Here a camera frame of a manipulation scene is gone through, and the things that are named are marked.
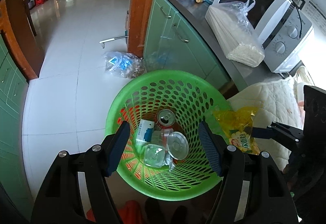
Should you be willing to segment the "yellow snack bag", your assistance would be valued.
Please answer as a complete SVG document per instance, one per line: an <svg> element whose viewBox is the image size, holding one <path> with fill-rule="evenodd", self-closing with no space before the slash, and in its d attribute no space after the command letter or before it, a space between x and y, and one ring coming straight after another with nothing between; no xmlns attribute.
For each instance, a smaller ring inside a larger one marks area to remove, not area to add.
<svg viewBox="0 0 326 224"><path fill-rule="evenodd" d="M239 148L242 152L258 155L260 149L251 136L254 117L258 111L256 107L243 107L237 111L216 110L213 116L223 130L227 142Z"/></svg>

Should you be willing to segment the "clear plastic cup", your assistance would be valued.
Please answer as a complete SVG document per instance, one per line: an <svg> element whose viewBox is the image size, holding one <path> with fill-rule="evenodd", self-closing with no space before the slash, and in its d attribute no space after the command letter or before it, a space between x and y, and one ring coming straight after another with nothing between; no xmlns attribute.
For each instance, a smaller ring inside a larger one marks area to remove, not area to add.
<svg viewBox="0 0 326 224"><path fill-rule="evenodd" d="M166 149L163 146L148 144L144 148L144 164L152 168L161 168L164 164Z"/></svg>

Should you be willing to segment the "grey tissue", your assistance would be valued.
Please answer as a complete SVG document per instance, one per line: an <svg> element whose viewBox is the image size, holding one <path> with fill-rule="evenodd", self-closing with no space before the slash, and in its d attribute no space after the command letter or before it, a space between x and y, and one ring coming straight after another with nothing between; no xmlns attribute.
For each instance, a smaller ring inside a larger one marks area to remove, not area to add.
<svg viewBox="0 0 326 224"><path fill-rule="evenodd" d="M173 160L172 156L168 152L165 153L165 158L164 158L163 166L168 166L170 172L173 171L174 168L175 168L175 166L176 166L176 164L174 163L174 160Z"/></svg>

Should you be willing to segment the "white blue milk carton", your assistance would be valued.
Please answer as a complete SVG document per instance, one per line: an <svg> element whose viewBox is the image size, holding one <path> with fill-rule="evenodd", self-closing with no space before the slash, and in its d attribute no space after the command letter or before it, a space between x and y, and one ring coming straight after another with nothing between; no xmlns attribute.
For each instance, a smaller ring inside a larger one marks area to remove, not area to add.
<svg viewBox="0 0 326 224"><path fill-rule="evenodd" d="M144 145L151 142L152 133L154 132L155 123L153 121L141 119L136 136L136 144Z"/></svg>

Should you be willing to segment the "red soda can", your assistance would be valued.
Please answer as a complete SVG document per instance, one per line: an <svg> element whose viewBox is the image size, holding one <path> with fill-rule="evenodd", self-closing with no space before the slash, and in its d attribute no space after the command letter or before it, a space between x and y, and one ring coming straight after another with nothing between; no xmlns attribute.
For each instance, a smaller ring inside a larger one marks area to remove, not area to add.
<svg viewBox="0 0 326 224"><path fill-rule="evenodd" d="M174 128L176 122L175 114L169 109L160 110L155 119L155 129L157 131Z"/></svg>

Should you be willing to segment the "green lower kitchen cabinet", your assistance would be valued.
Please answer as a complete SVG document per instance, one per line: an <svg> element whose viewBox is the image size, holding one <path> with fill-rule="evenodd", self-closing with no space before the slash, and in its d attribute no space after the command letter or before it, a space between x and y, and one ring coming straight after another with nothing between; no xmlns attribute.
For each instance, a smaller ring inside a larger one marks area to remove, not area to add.
<svg viewBox="0 0 326 224"><path fill-rule="evenodd" d="M148 72L185 71L216 89L230 82L207 44L168 0L152 1L143 58Z"/></svg>

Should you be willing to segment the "white quilted mat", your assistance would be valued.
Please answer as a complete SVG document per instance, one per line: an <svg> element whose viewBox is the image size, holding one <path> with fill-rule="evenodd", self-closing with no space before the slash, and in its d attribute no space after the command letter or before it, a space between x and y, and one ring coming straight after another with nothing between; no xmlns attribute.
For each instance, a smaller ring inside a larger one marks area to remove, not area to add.
<svg viewBox="0 0 326 224"><path fill-rule="evenodd" d="M312 83L308 70L301 66L293 77L253 84L228 99L228 102L234 111L246 106L258 108L254 127L266 128L276 121L303 129L303 87Z"/></svg>

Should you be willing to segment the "red plastic stool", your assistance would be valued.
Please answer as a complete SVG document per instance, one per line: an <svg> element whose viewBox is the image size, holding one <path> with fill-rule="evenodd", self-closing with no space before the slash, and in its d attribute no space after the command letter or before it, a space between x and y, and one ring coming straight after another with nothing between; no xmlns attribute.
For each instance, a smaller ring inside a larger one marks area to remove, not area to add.
<svg viewBox="0 0 326 224"><path fill-rule="evenodd" d="M141 206L135 200L127 201L120 209L117 209L113 202L98 204L94 209L87 211L86 219L95 223L144 223Z"/></svg>

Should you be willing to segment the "green side cabinet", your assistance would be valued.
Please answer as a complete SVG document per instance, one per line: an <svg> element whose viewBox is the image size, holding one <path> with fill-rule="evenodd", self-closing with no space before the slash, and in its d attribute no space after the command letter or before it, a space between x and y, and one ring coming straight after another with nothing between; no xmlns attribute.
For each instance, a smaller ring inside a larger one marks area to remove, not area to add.
<svg viewBox="0 0 326 224"><path fill-rule="evenodd" d="M1 185L11 202L30 220L33 198L22 151L22 115L28 83L1 40Z"/></svg>

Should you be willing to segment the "green plastic waste basket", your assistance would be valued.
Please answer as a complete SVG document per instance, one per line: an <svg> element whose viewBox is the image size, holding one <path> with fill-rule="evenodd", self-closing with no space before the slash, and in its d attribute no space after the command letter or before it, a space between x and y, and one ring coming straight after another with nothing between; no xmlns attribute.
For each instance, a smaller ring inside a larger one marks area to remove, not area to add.
<svg viewBox="0 0 326 224"><path fill-rule="evenodd" d="M189 143L187 158L177 162L174 170L146 166L141 147L135 143L140 121L155 121L163 109L175 114L178 128ZM229 111L231 106L214 86L191 73L158 70L133 79L115 97L106 119L108 135L123 121L130 124L130 137L117 172L132 188L159 200L182 201L206 193L221 178L209 166L198 126L205 120L214 134L222 135L213 116L219 110Z"/></svg>

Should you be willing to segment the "white instruction sticker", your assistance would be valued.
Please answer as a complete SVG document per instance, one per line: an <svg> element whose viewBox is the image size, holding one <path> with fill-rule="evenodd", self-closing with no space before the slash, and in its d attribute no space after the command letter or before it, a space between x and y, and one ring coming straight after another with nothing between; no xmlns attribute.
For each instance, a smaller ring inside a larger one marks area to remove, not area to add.
<svg viewBox="0 0 326 224"><path fill-rule="evenodd" d="M325 15L319 8L311 1L305 4L303 11L306 15L314 21L321 29L325 30Z"/></svg>

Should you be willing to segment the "plastic bag on floor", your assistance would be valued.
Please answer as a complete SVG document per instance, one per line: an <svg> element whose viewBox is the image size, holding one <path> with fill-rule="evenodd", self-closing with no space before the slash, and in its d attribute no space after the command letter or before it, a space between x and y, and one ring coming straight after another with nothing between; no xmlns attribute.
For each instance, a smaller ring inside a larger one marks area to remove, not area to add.
<svg viewBox="0 0 326 224"><path fill-rule="evenodd" d="M143 59L132 53L110 51L103 58L105 71L116 77L134 79L145 72Z"/></svg>

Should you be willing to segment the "metal bar on floor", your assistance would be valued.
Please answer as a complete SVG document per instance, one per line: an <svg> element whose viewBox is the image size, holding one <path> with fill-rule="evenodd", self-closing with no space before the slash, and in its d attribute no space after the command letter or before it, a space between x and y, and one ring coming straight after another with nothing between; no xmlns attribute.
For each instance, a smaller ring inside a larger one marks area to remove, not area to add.
<svg viewBox="0 0 326 224"><path fill-rule="evenodd" d="M102 46L102 48L104 49L106 43L108 43L108 42L112 42L112 41L115 41L115 40L119 40L119 39L126 39L126 38L128 38L127 35L117 36L117 37L114 37L114 38L110 38L110 39L102 40L102 41L99 42L99 44L100 44L100 45Z"/></svg>

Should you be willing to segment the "wall socket with plugs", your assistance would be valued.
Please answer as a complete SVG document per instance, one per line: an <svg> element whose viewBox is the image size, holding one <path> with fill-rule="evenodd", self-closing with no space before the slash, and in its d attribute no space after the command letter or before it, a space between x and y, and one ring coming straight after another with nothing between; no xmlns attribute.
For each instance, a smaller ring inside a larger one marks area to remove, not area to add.
<svg viewBox="0 0 326 224"><path fill-rule="evenodd" d="M305 0L292 0L293 3L298 7L298 9L302 10L306 1Z"/></svg>

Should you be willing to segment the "brown wooden door frame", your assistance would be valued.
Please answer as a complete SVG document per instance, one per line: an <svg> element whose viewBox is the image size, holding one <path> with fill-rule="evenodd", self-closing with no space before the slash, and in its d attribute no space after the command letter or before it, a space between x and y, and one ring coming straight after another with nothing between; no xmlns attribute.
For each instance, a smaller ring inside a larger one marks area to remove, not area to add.
<svg viewBox="0 0 326 224"><path fill-rule="evenodd" d="M130 0L128 18L128 52L143 56L152 0Z"/></svg>

